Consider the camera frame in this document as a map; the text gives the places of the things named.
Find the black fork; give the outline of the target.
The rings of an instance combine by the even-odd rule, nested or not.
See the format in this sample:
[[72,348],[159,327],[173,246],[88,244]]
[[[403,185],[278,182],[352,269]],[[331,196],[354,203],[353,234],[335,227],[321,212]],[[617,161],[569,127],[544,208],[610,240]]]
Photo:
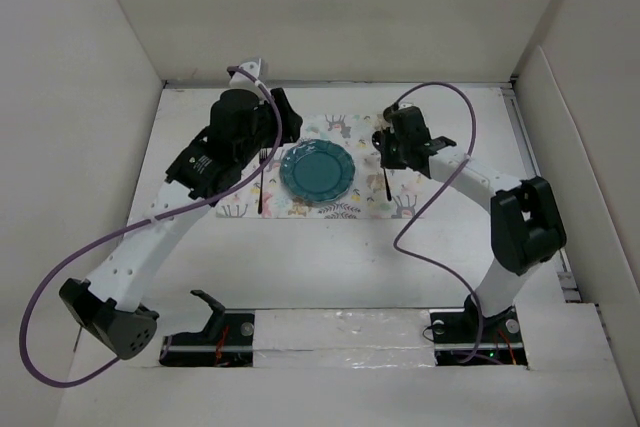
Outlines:
[[[268,155],[269,155],[269,150],[267,148],[264,148],[259,152],[259,163],[263,169],[268,164]],[[263,186],[264,186],[264,170],[263,169],[260,172],[260,180],[259,180],[258,205],[257,205],[257,213],[259,216],[261,216],[263,212]]]

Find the teal scalloped plate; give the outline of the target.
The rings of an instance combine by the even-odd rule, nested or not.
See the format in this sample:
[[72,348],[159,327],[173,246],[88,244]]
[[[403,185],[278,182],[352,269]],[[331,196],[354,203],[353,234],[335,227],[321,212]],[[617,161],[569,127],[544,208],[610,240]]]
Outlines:
[[342,146],[321,139],[300,142],[281,160],[280,181],[296,200],[323,205],[342,198],[351,188],[355,162]]

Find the black spoon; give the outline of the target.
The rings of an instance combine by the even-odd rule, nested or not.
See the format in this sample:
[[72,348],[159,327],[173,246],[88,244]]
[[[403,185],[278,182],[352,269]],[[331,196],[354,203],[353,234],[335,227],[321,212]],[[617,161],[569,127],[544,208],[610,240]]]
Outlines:
[[391,189],[390,189],[390,184],[388,181],[388,176],[387,176],[387,172],[386,169],[382,169],[383,172],[383,179],[384,179],[384,185],[385,185],[385,194],[386,194],[386,199],[388,202],[391,202],[393,200],[392,194],[391,194]]

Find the patterned cloth placemat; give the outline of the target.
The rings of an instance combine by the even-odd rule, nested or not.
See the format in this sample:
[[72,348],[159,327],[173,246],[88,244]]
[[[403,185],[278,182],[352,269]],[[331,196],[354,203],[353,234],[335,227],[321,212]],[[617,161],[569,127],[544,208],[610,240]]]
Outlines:
[[300,141],[321,139],[345,148],[352,156],[356,174],[350,190],[340,199],[323,205],[311,205],[292,198],[283,187],[279,168],[287,144],[276,151],[264,170],[263,212],[257,213],[259,180],[223,199],[216,206],[221,218],[263,219],[387,219],[410,218],[418,203],[426,199],[426,183],[420,174],[405,170],[386,170],[393,200],[388,202],[380,156],[371,137],[382,126],[377,115],[311,115],[303,118]]

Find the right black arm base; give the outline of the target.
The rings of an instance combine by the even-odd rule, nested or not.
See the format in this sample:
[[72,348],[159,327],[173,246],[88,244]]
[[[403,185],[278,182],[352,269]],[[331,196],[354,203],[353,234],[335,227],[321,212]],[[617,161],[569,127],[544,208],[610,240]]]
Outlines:
[[481,318],[468,296],[462,307],[430,309],[422,336],[432,343],[437,366],[528,365],[514,306]]

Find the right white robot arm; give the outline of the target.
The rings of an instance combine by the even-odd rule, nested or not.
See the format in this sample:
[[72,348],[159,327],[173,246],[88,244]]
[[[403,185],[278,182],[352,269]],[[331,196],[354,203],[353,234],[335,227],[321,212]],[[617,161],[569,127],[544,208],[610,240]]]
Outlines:
[[540,176],[522,180],[500,173],[451,139],[433,137],[416,106],[394,104],[383,118],[388,126],[372,136],[383,168],[418,172],[453,188],[489,215],[494,259],[462,316],[465,334],[486,340],[532,273],[567,243],[552,187]]

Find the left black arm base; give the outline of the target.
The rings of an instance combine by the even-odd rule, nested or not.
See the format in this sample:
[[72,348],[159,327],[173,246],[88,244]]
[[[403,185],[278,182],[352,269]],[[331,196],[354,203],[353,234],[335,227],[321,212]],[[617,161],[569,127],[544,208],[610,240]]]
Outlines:
[[227,310],[202,290],[191,294],[210,310],[195,332],[179,332],[163,340],[158,362],[172,368],[245,368],[253,366],[255,312]]

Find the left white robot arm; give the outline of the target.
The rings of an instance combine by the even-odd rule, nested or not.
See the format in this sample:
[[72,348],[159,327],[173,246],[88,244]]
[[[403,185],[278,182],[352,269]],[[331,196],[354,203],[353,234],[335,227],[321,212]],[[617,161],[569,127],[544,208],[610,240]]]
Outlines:
[[166,171],[143,225],[123,236],[83,280],[59,295],[76,322],[119,360],[139,355],[158,327],[142,302],[155,274],[180,240],[230,190],[248,184],[244,170],[259,151],[298,140],[302,124],[283,89],[262,81],[260,57],[229,68],[229,87],[212,105],[208,125]]

